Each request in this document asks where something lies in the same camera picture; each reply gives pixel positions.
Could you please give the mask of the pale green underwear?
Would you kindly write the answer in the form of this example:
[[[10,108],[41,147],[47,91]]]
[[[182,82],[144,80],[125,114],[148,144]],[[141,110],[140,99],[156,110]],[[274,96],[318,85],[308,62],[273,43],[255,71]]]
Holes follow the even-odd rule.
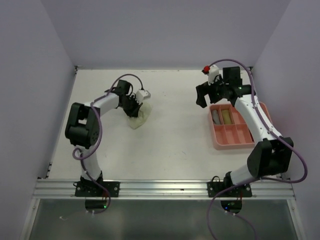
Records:
[[[151,115],[151,112],[152,105],[145,101],[138,110],[138,116],[129,117],[127,119],[128,126],[133,130],[141,127],[148,120],[149,116]]]

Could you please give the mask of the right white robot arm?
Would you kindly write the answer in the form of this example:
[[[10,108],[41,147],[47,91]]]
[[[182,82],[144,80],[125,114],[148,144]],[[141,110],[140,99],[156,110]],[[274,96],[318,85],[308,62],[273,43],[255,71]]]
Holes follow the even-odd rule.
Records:
[[[291,161],[294,143],[277,131],[258,101],[250,84],[243,84],[240,68],[227,67],[220,70],[216,65],[205,66],[202,72],[208,80],[196,89],[196,104],[207,107],[205,96],[215,104],[228,100],[240,113],[253,137],[254,148],[246,164],[237,170],[227,172],[223,179],[223,192],[235,196],[241,190],[241,183],[285,173]]]

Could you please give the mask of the olive and cream underwear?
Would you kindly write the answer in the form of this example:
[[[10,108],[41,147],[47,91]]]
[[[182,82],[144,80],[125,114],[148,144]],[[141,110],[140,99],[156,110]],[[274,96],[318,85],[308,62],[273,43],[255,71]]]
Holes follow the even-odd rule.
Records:
[[[231,118],[231,113],[230,113],[229,109],[221,110],[221,115],[222,115],[223,122],[225,125],[232,125],[233,124],[233,121]]]

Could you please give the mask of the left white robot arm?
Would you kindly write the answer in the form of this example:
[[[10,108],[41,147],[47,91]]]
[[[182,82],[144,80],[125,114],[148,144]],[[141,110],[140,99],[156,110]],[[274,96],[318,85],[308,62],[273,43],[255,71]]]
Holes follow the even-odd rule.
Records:
[[[86,190],[92,196],[99,196],[104,190],[103,172],[96,153],[103,137],[101,117],[121,108],[130,120],[141,126],[144,121],[144,101],[150,96],[144,87],[134,93],[130,82],[118,79],[102,96],[90,102],[74,102],[71,105],[64,135],[74,146],[72,157],[80,161],[80,180],[87,184]]]

